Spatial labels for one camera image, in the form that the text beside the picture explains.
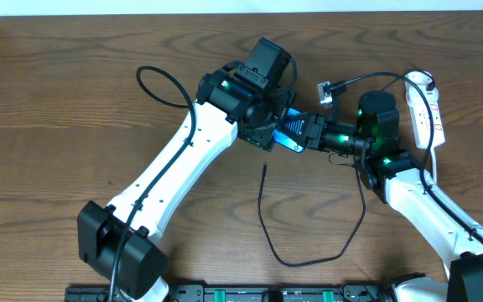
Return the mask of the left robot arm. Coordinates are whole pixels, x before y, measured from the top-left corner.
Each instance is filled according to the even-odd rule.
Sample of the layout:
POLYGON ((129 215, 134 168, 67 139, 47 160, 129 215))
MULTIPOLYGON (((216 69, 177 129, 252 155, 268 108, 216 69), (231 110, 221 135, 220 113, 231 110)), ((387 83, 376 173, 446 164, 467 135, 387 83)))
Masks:
POLYGON ((265 151, 275 144, 294 99, 279 84, 291 54, 268 39, 246 61, 232 61, 201 79, 189 113, 168 144, 106 206, 90 200, 77 216, 79 257, 109 281, 98 300, 119 294, 129 301, 161 301, 169 292, 161 276, 167 257, 158 248, 180 202, 212 161, 241 139, 265 151))

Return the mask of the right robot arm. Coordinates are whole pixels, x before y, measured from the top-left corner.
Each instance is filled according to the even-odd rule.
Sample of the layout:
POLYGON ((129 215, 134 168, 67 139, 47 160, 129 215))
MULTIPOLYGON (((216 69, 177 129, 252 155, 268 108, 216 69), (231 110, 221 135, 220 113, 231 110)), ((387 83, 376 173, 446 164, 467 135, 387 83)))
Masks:
POLYGON ((447 282, 412 273, 389 285, 392 300, 483 301, 483 226, 400 148, 399 112, 392 94, 367 92, 358 109, 356 124, 289 109, 281 130, 298 148, 354 156, 364 186, 410 221, 441 258, 447 282))

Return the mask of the blue screen Galaxy smartphone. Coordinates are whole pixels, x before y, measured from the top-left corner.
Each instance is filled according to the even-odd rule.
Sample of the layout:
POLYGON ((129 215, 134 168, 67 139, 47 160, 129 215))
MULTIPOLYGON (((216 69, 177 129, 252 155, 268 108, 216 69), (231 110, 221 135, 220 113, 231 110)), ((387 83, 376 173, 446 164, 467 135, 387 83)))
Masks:
POLYGON ((305 149, 304 128, 305 120, 302 113, 289 108, 283 124, 273 130, 273 141, 295 153, 302 153, 305 149))

